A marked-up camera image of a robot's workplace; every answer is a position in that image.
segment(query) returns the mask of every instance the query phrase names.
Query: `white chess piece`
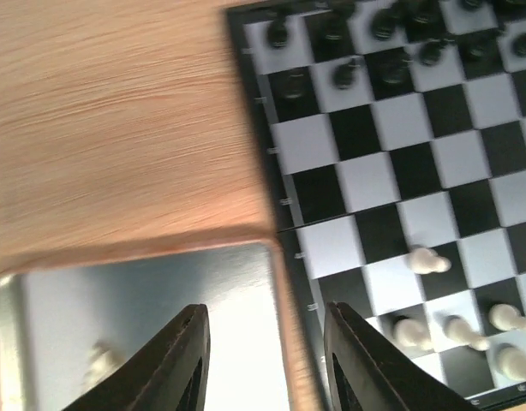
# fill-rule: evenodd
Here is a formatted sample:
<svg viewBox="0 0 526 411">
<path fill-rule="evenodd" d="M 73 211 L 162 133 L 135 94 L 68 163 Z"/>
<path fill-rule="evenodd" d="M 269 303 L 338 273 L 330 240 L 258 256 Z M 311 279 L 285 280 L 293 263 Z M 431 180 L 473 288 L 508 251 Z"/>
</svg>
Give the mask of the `white chess piece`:
<svg viewBox="0 0 526 411">
<path fill-rule="evenodd" d="M 109 377 L 123 364 L 103 343 L 96 342 L 89 354 L 90 368 L 84 377 L 82 392 L 86 393 Z"/>
<path fill-rule="evenodd" d="M 526 354 L 519 348 L 507 347 L 497 356 L 499 370 L 513 381 L 526 381 Z"/>
<path fill-rule="evenodd" d="M 456 343 L 468 345 L 478 351 L 486 351 L 490 346 L 487 338 L 470 328 L 470 324 L 460 317 L 448 321 L 444 333 L 446 337 Z"/>
<path fill-rule="evenodd" d="M 451 268 L 449 259 L 440 257 L 434 250 L 424 247 L 416 248 L 409 253 L 408 265 L 415 274 L 445 272 Z"/>
<path fill-rule="evenodd" d="M 419 347 L 428 350 L 433 347 L 428 328 L 414 319 L 401 319 L 394 325 L 394 339 L 403 347 Z"/>
<path fill-rule="evenodd" d="M 489 322 L 501 331 L 521 330 L 526 332 L 526 318 L 516 307 L 497 304 L 489 312 Z"/>
</svg>

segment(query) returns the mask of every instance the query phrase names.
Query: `wooden table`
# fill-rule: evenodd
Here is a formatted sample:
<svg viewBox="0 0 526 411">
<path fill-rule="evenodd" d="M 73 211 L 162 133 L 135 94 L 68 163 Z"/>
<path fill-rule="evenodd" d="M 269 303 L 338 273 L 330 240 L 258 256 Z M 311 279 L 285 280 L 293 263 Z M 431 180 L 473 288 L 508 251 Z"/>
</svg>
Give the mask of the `wooden table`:
<svg viewBox="0 0 526 411">
<path fill-rule="evenodd" d="M 224 34 L 231 3 L 0 1 L 0 273 L 272 238 Z M 280 280 L 290 389 L 311 409 L 288 293 Z"/>
</svg>

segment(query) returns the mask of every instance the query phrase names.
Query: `chessboard border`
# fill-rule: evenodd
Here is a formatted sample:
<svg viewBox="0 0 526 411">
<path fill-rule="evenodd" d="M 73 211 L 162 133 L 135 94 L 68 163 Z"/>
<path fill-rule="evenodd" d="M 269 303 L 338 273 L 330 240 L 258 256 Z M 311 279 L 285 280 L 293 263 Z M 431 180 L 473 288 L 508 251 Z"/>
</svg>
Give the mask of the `chessboard border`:
<svg viewBox="0 0 526 411">
<path fill-rule="evenodd" d="M 356 0 L 358 2 L 376 0 Z M 320 375 L 318 397 L 320 409 L 328 410 L 326 367 L 321 358 L 324 356 L 324 338 L 314 308 L 314 296 L 311 280 L 308 278 L 303 262 L 303 252 L 297 238 L 294 212 L 290 206 L 292 199 L 280 169 L 269 123 L 266 121 L 265 98 L 261 96 L 251 56 L 251 47 L 244 32 L 244 25 L 269 20 L 269 11 L 277 6 L 288 6 L 296 13 L 307 13 L 329 9 L 327 0 L 266 0 L 230 7 L 224 11 L 226 29 L 230 47 L 235 58 L 236 73 L 241 79 L 244 104 L 248 109 L 250 126 L 258 146 L 260 165 L 264 170 L 267 189 L 271 194 L 272 211 L 278 226 L 278 240 L 284 251 L 286 272 L 292 284 L 294 302 L 299 318 L 302 320 L 302 336 L 308 343 L 309 366 L 314 375 Z M 478 402 L 477 407 L 484 411 L 500 411 L 526 403 L 526 394 L 521 395 L 517 386 L 494 390 L 471 398 Z"/>
</svg>

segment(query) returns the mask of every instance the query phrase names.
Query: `chessboard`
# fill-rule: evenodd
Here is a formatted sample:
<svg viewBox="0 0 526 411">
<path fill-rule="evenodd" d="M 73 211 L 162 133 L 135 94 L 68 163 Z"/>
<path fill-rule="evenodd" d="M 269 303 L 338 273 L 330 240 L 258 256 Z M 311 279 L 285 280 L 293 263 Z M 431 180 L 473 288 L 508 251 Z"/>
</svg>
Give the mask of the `chessboard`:
<svg viewBox="0 0 526 411">
<path fill-rule="evenodd" d="M 526 402 L 499 364 L 504 348 L 526 364 L 526 0 L 271 1 L 227 19 L 323 396 L 324 307 L 344 301 L 477 407 Z M 454 318 L 485 348 L 452 338 Z M 398 343 L 400 319 L 430 341 Z"/>
</svg>

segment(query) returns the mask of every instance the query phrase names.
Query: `black pawn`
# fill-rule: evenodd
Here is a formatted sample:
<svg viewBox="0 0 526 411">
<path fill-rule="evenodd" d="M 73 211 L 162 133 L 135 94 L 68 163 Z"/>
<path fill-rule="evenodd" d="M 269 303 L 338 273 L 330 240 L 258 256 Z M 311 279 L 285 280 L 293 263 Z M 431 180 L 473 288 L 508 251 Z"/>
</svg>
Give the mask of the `black pawn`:
<svg viewBox="0 0 526 411">
<path fill-rule="evenodd" d="M 433 39 L 419 49 L 419 62 L 424 66 L 432 67 L 439 63 L 444 49 L 455 41 L 449 33 L 441 39 Z"/>
<path fill-rule="evenodd" d="M 355 0 L 328 0 L 330 8 L 339 13 L 345 20 L 349 19 L 358 10 Z"/>
<path fill-rule="evenodd" d="M 282 49 L 288 44 L 286 18 L 285 12 L 277 12 L 276 17 L 266 29 L 266 41 L 273 49 Z"/>
<path fill-rule="evenodd" d="M 412 59 L 408 53 L 400 53 L 381 66 L 381 79 L 388 86 L 399 86 L 408 79 L 409 64 Z"/>
<path fill-rule="evenodd" d="M 370 32 L 375 39 L 387 41 L 397 30 L 398 24 L 403 16 L 403 6 L 395 2 L 388 9 L 379 10 L 370 24 Z"/>
<path fill-rule="evenodd" d="M 459 0 L 459 4 L 466 11 L 477 11 L 484 5 L 484 0 Z"/>
<path fill-rule="evenodd" d="M 286 100 L 297 100 L 305 94 L 305 74 L 298 68 L 285 73 L 282 84 L 282 97 Z"/>
<path fill-rule="evenodd" d="M 322 38 L 331 45 L 340 43 L 345 32 L 346 19 L 341 13 L 332 10 L 327 13 L 326 22 L 322 30 Z"/>
<path fill-rule="evenodd" d="M 526 57 L 526 33 L 519 34 L 512 41 L 512 52 L 518 57 Z"/>
<path fill-rule="evenodd" d="M 339 90 L 346 90 L 350 88 L 355 82 L 356 70 L 360 64 L 353 57 L 345 64 L 341 64 L 333 71 L 333 85 Z"/>
<path fill-rule="evenodd" d="M 417 24 L 432 25 L 439 19 L 438 0 L 421 0 L 411 16 L 411 20 Z"/>
<path fill-rule="evenodd" d="M 492 58 L 497 48 L 496 38 L 503 34 L 505 34 L 504 26 L 490 32 L 473 34 L 463 48 L 464 58 L 473 62 Z"/>
</svg>

